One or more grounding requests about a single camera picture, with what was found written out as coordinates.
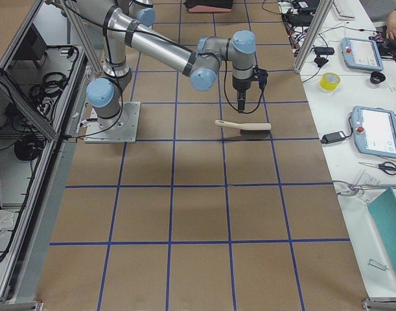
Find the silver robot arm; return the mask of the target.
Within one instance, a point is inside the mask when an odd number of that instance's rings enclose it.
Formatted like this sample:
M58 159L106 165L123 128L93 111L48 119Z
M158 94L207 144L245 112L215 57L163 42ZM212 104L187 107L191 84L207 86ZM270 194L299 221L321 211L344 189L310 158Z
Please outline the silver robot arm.
M193 88L212 88L222 62L233 66L232 82L237 91L239 113L244 113L246 92L252 82L265 88L265 79L255 63L255 35L241 30L231 38L202 37L198 50L190 50L126 15L114 1L77 1L81 18L100 28L103 35L104 73L124 77L131 73L126 48L131 47L189 77Z

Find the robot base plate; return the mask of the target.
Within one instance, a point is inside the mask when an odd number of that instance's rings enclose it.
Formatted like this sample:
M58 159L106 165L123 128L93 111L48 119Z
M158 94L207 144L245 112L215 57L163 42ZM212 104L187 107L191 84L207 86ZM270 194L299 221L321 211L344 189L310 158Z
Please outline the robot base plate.
M140 102L123 102L122 114L112 119L101 119L93 108L90 117L96 119L89 122L83 137L86 143L134 143L141 110Z

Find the person's hand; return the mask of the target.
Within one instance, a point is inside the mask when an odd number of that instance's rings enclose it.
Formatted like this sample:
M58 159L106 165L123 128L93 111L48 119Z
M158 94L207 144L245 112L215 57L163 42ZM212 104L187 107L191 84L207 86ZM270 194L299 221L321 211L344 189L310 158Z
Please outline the person's hand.
M391 40L396 40L396 20L389 19L386 22L386 37Z

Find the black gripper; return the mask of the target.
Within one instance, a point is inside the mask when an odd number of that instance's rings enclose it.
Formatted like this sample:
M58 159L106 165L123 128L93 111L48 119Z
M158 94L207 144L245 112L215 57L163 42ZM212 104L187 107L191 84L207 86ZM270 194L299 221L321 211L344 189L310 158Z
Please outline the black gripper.
M251 87L252 79L239 79L236 77L232 78L233 87L237 91L237 111L244 112L246 104L246 92Z

